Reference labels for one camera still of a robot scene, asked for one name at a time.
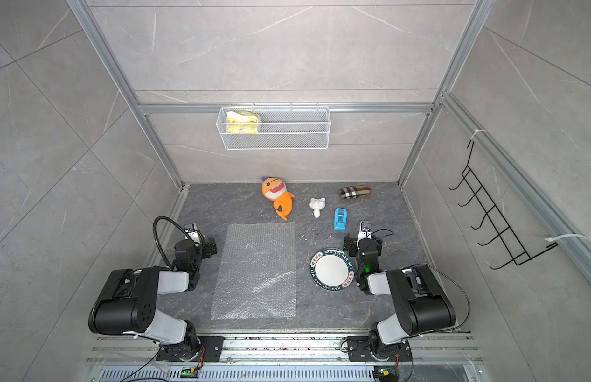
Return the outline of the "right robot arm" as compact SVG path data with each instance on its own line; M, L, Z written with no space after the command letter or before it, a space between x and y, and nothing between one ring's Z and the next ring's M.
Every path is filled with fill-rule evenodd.
M368 295L391 297L394 313L371 327L362 353L378 361L398 358L408 340L435 332L459 329L453 304L436 275L443 272L430 264L414 264L384 271L379 257L383 239L367 227L357 237L346 235L343 250L355 260L354 281Z

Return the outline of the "green rimmed white dinner plate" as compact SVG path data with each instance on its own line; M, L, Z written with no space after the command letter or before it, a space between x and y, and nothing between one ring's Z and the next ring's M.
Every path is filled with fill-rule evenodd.
M355 280L355 262L348 254L336 248L324 248L309 262L313 282L326 291L342 291Z

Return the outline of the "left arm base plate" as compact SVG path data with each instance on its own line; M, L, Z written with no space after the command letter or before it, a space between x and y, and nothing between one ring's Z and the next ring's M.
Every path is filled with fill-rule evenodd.
M202 336L195 340L185 340L176 345L162 345L156 355L157 361L218 362L222 355L225 337Z

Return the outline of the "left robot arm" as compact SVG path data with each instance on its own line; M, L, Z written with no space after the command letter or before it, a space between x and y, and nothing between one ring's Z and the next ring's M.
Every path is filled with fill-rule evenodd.
M177 228L182 240L170 260L158 236L161 221ZM158 296L193 291L200 280L202 262L218 253L214 237L205 237L195 224L179 225L167 216L152 223L152 234L163 266L118 269L110 273L91 309L88 326L106 336L142 337L158 345L156 361L219 361L225 338L200 337L192 322L174 318L157 308Z

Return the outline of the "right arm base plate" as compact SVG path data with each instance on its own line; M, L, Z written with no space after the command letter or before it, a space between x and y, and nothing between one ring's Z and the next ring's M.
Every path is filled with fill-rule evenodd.
M348 355L349 361L412 361L413 355L408 342L385 345L380 340L367 336L348 336L340 345L340 350Z

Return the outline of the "clear bubble wrap sheet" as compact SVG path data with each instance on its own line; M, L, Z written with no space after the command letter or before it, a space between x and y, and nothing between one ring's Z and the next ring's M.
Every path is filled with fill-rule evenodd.
M211 318L295 317L295 237L292 223L230 225Z

